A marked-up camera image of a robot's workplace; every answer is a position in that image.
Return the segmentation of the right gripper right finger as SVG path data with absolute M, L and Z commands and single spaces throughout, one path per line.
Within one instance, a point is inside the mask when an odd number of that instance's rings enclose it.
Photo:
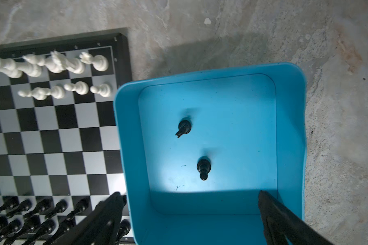
M 260 191 L 258 207 L 268 245 L 332 245 L 269 192 Z

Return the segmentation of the black piece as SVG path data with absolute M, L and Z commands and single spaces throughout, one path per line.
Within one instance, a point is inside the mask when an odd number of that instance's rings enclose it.
M 197 170 L 202 181 L 207 180 L 208 174 L 211 171 L 211 162 L 202 158 L 197 163 Z
M 184 134 L 188 134 L 192 129 L 191 122 L 189 120 L 182 120 L 178 125 L 178 131 L 176 132 L 176 136 L 180 138 Z

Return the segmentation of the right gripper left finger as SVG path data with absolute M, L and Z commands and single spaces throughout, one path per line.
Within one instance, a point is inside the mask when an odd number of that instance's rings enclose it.
M 54 245 L 118 245 L 127 234 L 127 220 L 122 220 L 127 196 L 113 193 L 78 225 L 56 239 Z

